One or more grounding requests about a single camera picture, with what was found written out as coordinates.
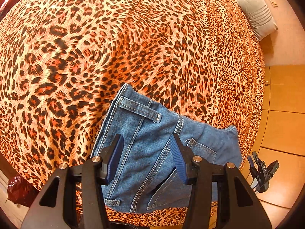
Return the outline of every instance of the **bed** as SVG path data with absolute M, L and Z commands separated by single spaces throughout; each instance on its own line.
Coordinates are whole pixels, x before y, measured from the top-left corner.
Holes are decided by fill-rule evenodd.
M 90 156 L 125 82 L 194 120 L 236 126 L 241 168 L 253 147 L 264 60 L 235 0 L 20 0 L 0 37 L 0 152 L 37 189 L 60 163 Z M 186 208 L 107 212 L 164 226 L 182 224 Z

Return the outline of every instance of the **striped pillow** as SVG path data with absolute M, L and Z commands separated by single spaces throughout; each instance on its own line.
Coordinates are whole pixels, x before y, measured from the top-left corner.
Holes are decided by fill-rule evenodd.
M 278 27 L 265 0 L 236 0 L 236 2 L 248 19 L 258 41 L 277 30 Z

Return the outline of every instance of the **jeans back pocket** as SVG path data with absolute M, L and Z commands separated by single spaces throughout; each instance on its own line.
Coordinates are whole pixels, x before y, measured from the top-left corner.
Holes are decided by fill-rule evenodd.
M 193 138 L 188 141 L 187 146 L 192 149 L 195 155 L 206 159 L 210 163 L 214 163 L 216 152 L 207 146 L 198 143 Z M 187 207 L 189 205 L 188 201 L 183 198 L 190 197 L 191 190 L 192 185 L 186 186 L 180 180 L 177 170 L 175 169 L 165 180 L 165 182 L 163 182 L 160 188 L 154 193 L 148 203 L 147 210 L 156 210 L 157 207 L 161 207 L 166 204 L 174 204 L 174 207 Z

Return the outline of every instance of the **denim jeans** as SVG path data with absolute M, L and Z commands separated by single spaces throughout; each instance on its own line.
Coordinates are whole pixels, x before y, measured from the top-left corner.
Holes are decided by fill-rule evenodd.
M 115 178 L 102 190 L 105 204 L 120 212 L 188 206 L 192 186 L 184 185 L 175 169 L 169 147 L 173 133 L 210 163 L 233 162 L 239 167 L 242 160 L 236 127 L 217 129 L 181 116 L 129 84 L 112 101 L 91 157 L 109 146 L 117 133 L 124 137 L 123 153 Z M 217 200 L 217 185 L 213 185 L 212 200 Z

